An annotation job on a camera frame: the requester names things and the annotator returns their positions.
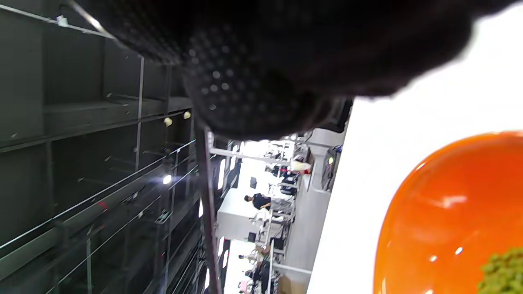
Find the metal rail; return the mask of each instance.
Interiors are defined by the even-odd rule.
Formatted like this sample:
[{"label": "metal rail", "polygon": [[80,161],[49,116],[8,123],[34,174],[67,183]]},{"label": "metal rail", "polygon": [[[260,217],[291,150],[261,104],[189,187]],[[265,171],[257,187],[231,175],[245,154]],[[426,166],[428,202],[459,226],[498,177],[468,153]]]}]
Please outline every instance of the metal rail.
[{"label": "metal rail", "polygon": [[23,15],[25,17],[29,17],[29,18],[32,18],[32,19],[36,19],[36,20],[39,20],[39,21],[43,21],[46,24],[52,24],[52,25],[57,25],[57,26],[62,27],[62,28],[68,28],[68,29],[77,30],[77,31],[80,31],[80,32],[85,33],[87,35],[96,35],[96,36],[104,37],[104,38],[107,38],[107,39],[114,39],[113,36],[111,36],[111,35],[109,35],[107,33],[101,33],[99,31],[93,31],[93,30],[89,30],[89,29],[85,29],[85,28],[81,28],[81,27],[77,27],[77,26],[71,26],[71,25],[62,26],[62,25],[58,24],[57,20],[54,20],[52,18],[40,16],[40,15],[33,14],[33,13],[30,13],[30,12],[26,12],[26,11],[23,11],[23,10],[20,10],[20,9],[12,8],[12,7],[9,7],[9,6],[6,6],[6,5],[0,4],[0,9],[4,10],[4,11],[7,11],[7,12],[11,12],[11,13],[16,13],[18,15]]},{"label": "metal rail", "polygon": [[83,204],[85,204],[85,203],[90,202],[91,200],[95,199],[96,197],[100,196],[101,194],[103,194],[103,193],[107,192],[108,190],[110,190],[110,189],[112,189],[112,188],[118,186],[119,184],[121,184],[121,183],[123,183],[124,181],[126,181],[126,180],[132,178],[133,176],[135,176],[135,175],[141,173],[142,171],[146,170],[147,168],[149,168],[149,167],[151,167],[151,166],[157,164],[158,162],[161,162],[163,159],[165,159],[165,158],[168,157],[168,156],[173,155],[175,152],[179,152],[181,149],[183,149],[183,148],[185,148],[185,147],[187,147],[187,146],[193,144],[194,142],[195,142],[195,140],[190,141],[189,143],[187,143],[187,144],[181,146],[180,148],[174,150],[173,152],[169,153],[169,155],[163,156],[162,158],[160,158],[160,159],[158,159],[158,160],[152,162],[151,164],[149,164],[149,165],[147,165],[147,166],[141,168],[139,171],[136,171],[136,172],[134,172],[134,173],[128,175],[127,177],[125,177],[125,178],[119,180],[118,182],[112,184],[111,186],[109,186],[109,187],[103,189],[102,191],[100,191],[100,192],[98,192],[98,193],[92,195],[91,197],[88,197],[87,199],[85,199],[85,200],[83,200],[83,201],[81,201],[81,202],[79,202],[79,203],[73,205],[72,207],[70,207],[70,208],[68,208],[68,209],[66,209],[66,210],[64,210],[64,211],[62,211],[62,212],[60,212],[60,213],[57,214],[56,216],[54,216],[54,217],[48,219],[47,221],[45,221],[45,222],[39,224],[38,226],[36,226],[36,227],[30,229],[29,231],[23,233],[22,235],[20,235],[20,236],[14,238],[14,239],[12,239],[12,240],[10,240],[10,241],[7,241],[6,243],[4,243],[3,245],[0,246],[0,250],[3,249],[3,248],[5,248],[5,247],[7,247],[8,245],[10,245],[10,244],[16,242],[17,240],[23,238],[24,236],[30,234],[31,232],[34,232],[35,230],[37,230],[37,229],[39,229],[39,228],[45,226],[46,224],[52,222],[53,220],[55,220],[55,219],[57,219],[57,218],[59,218],[59,217],[65,215],[66,213],[71,212],[73,209],[75,209],[75,208],[77,208],[77,207],[79,207],[79,206],[81,206],[81,205],[83,205]]}]

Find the metal pole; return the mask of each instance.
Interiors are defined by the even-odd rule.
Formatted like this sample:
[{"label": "metal pole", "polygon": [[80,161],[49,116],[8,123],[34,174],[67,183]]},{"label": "metal pole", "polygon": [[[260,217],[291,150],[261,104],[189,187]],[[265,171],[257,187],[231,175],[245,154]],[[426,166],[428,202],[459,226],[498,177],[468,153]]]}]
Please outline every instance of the metal pole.
[{"label": "metal pole", "polygon": [[136,159],[134,161],[134,170],[137,171],[140,167],[140,141],[142,136],[142,104],[143,104],[143,70],[145,60],[140,59],[140,90],[138,94],[138,128],[136,134]]},{"label": "metal pole", "polygon": [[270,287],[272,286],[272,264],[274,263],[274,240],[270,244],[270,263],[269,263],[269,279],[267,281],[267,292],[266,294],[270,294]]},{"label": "metal pole", "polygon": [[305,145],[308,145],[308,146],[317,146],[317,147],[324,147],[324,148],[331,148],[332,146],[331,145],[327,145],[327,144],[321,144],[321,143],[315,143],[315,142],[309,142],[309,141],[302,141],[302,140],[297,140],[297,139],[283,139],[282,141],[291,141],[291,142],[294,142],[294,143],[299,143],[299,144],[305,144]]},{"label": "metal pole", "polygon": [[51,141],[46,141],[46,168],[47,168],[47,192],[49,197],[49,215],[54,217],[54,177],[53,177],[53,150]]},{"label": "metal pole", "polygon": [[195,124],[196,158],[199,166],[198,183],[203,204],[203,235],[206,246],[206,260],[209,269],[209,293],[221,294],[222,288],[219,279],[218,259],[216,256],[216,238],[214,235],[215,207],[214,191],[212,188],[211,162],[209,159],[209,143],[207,129]]},{"label": "metal pole", "polygon": [[87,231],[87,294],[93,294],[93,275],[91,268],[91,231],[93,230],[94,224],[91,225],[89,231]]},{"label": "metal pole", "polygon": [[298,272],[298,273],[303,273],[303,274],[307,274],[307,275],[311,275],[312,274],[311,270],[297,268],[297,267],[288,266],[288,265],[283,265],[283,264],[279,264],[279,263],[275,263],[273,267],[274,268],[280,268],[280,269],[286,269],[286,270],[290,270],[290,271]]},{"label": "metal pole", "polygon": [[248,155],[243,155],[240,152],[232,152],[230,150],[224,150],[224,149],[218,149],[218,148],[210,149],[210,153],[217,154],[217,155],[223,155],[223,156],[236,156],[238,158],[243,158],[243,159],[256,159],[256,160],[260,160],[260,161],[263,161],[266,163],[275,163],[275,164],[281,164],[281,165],[285,165],[285,166],[290,164],[290,161],[282,161],[282,160],[274,160],[274,159],[264,158],[264,157],[248,156]]}]

